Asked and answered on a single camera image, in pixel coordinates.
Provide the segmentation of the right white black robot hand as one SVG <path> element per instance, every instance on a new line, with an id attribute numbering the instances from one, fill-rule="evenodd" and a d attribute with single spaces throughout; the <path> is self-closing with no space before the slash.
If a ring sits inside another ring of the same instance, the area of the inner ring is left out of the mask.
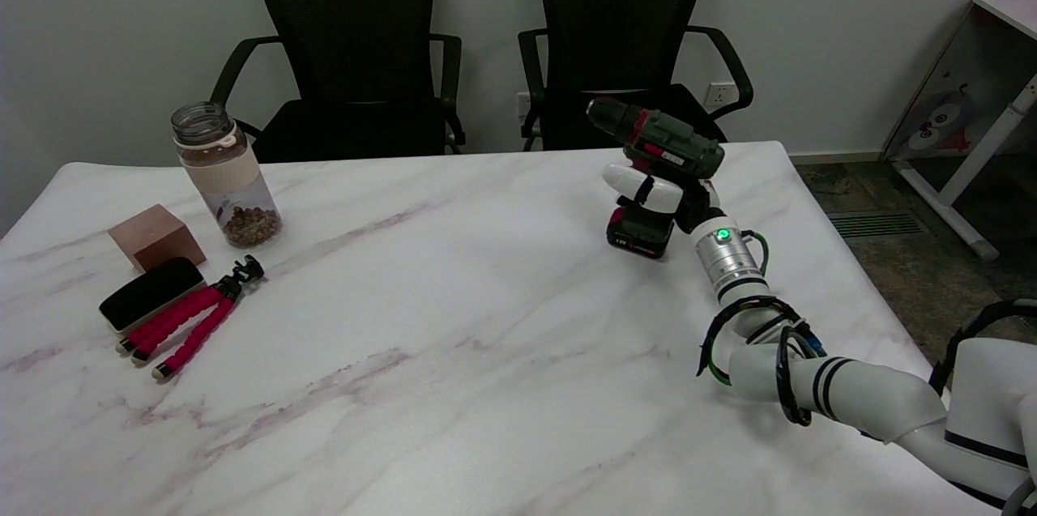
<path id="1" fill-rule="evenodd" d="M 689 179 L 675 183 L 619 163 L 604 166 L 601 177 L 619 194 L 626 208 L 667 217 L 685 234 L 708 220 L 725 216 L 714 187 L 708 180 Z"/>

